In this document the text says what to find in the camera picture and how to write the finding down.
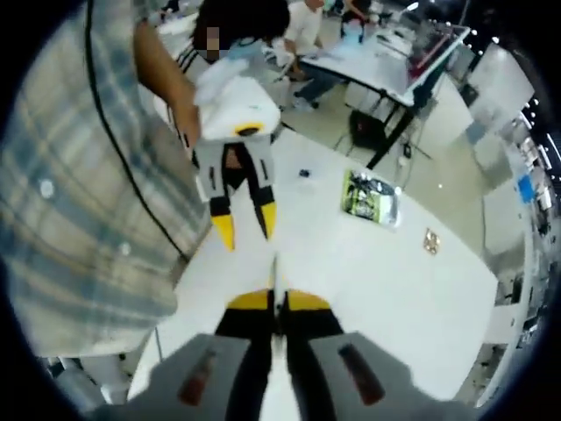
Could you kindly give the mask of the person's left hand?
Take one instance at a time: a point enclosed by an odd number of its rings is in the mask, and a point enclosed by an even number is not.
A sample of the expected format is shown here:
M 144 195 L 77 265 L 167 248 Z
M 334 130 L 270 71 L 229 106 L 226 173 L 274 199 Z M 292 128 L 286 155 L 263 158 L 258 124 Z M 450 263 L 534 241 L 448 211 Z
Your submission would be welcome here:
M 174 107 L 174 121 L 185 147 L 191 152 L 202 134 L 198 108 L 179 102 Z

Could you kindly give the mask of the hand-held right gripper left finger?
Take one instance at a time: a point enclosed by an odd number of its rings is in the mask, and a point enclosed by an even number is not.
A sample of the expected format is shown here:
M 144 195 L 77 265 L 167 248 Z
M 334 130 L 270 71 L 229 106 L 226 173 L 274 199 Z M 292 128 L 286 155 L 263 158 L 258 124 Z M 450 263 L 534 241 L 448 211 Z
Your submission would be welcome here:
M 275 328 L 267 289 L 232 300 L 212 334 L 199 333 L 151 374 L 150 420 L 258 420 Z

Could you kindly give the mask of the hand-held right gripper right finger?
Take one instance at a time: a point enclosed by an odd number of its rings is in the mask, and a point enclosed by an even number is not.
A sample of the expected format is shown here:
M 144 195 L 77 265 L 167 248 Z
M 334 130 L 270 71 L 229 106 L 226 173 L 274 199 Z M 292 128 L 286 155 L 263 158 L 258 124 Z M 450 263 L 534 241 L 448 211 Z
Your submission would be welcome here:
M 415 418 L 406 367 L 362 333 L 345 332 L 322 298 L 290 290 L 280 321 L 303 420 Z

